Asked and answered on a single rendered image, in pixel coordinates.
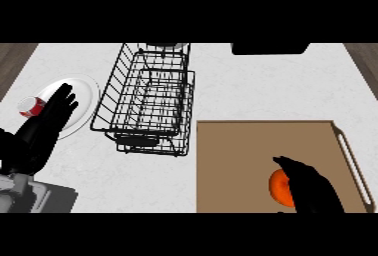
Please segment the red and white can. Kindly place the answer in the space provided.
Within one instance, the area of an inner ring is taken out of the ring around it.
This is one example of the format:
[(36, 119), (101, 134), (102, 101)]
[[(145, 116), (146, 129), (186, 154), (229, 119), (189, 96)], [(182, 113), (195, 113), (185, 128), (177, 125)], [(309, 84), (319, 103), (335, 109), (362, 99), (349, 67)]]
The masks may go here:
[(30, 118), (37, 116), (44, 108), (46, 101), (39, 97), (27, 97), (18, 104), (19, 114)]

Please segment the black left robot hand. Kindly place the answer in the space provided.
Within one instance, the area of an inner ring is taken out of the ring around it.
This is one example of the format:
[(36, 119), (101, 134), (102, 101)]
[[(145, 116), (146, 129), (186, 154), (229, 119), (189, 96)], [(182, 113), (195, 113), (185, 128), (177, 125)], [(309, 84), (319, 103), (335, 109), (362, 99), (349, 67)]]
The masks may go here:
[(78, 107), (73, 86), (64, 83), (53, 93), (40, 114), (12, 134), (0, 128), (0, 174), (34, 175), (44, 167), (59, 133)]

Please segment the black appliance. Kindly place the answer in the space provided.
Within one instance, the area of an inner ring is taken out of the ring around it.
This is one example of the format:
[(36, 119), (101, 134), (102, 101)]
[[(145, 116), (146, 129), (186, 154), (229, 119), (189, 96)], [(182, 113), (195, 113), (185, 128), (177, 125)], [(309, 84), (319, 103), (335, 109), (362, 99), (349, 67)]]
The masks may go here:
[(303, 54), (309, 43), (233, 43), (232, 53), (235, 55), (285, 55)]

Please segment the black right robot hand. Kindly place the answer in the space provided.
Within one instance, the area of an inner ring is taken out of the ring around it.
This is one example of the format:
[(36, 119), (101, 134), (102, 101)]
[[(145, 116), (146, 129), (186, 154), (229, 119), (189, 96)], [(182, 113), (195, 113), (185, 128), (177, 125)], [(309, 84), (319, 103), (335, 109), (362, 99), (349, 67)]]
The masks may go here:
[(273, 161), (290, 179), (297, 213), (343, 214), (344, 207), (335, 188), (316, 168), (285, 156), (275, 157)]

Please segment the brown wooden tray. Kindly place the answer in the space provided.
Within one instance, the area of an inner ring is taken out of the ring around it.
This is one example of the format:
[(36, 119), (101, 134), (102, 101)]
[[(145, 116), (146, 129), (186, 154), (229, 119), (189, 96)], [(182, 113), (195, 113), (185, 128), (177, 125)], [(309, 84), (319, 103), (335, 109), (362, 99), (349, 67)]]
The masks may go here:
[(201, 121), (197, 128), (197, 210), (293, 213), (270, 196), (285, 156), (328, 178), (349, 213), (372, 213), (374, 198), (346, 135), (331, 121)]

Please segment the orange squash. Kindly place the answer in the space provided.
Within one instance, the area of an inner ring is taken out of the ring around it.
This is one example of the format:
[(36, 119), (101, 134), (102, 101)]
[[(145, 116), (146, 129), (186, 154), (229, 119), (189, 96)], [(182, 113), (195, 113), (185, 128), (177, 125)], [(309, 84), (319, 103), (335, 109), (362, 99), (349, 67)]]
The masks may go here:
[(294, 207), (290, 190), (290, 178), (282, 169), (273, 171), (269, 178), (269, 192), (273, 200), (287, 207)]

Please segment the white plate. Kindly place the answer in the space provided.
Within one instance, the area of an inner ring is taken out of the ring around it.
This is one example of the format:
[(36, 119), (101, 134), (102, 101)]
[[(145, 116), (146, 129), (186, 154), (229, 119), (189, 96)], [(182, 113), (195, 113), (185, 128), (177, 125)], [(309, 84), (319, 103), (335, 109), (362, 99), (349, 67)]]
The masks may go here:
[(75, 94), (75, 101), (78, 107), (75, 108), (70, 117), (68, 123), (59, 133), (59, 139), (67, 138), (86, 125), (90, 120), (101, 98), (101, 89), (96, 81), (86, 75), (67, 75), (56, 78), (36, 91), (36, 96), (47, 102), (55, 91), (61, 85), (67, 83), (73, 86), (73, 93)]

